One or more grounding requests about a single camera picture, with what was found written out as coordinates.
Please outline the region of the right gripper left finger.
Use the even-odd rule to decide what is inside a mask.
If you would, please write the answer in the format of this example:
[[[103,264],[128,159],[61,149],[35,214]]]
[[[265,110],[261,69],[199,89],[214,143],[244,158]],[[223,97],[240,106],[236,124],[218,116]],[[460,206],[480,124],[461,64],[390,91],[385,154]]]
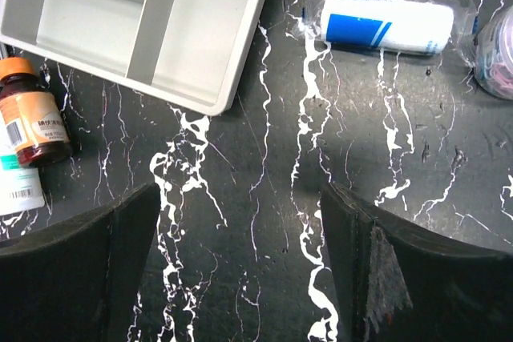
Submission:
[[[3,341],[125,341],[160,215],[145,183],[1,243]]]

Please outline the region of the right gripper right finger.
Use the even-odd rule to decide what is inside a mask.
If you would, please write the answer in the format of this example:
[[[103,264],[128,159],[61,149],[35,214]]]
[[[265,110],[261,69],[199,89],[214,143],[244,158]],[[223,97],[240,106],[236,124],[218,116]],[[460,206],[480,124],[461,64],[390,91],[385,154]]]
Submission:
[[[321,217],[344,341],[509,341],[512,256],[439,235],[331,183]]]

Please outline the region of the white medicine bottle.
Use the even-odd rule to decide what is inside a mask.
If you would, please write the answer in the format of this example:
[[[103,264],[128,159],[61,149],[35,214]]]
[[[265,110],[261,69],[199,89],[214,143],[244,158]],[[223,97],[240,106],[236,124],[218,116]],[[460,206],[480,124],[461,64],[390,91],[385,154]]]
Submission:
[[[1,120],[1,216],[43,207],[45,199],[37,168],[23,168],[10,147]]]

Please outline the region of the brown syrup bottle orange cap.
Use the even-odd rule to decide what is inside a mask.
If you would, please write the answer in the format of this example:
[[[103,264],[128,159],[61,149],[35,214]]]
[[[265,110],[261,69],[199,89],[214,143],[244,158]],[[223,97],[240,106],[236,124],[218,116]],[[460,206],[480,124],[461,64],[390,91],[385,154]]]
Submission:
[[[71,156],[55,97],[25,58],[1,61],[1,116],[21,167],[44,167]]]

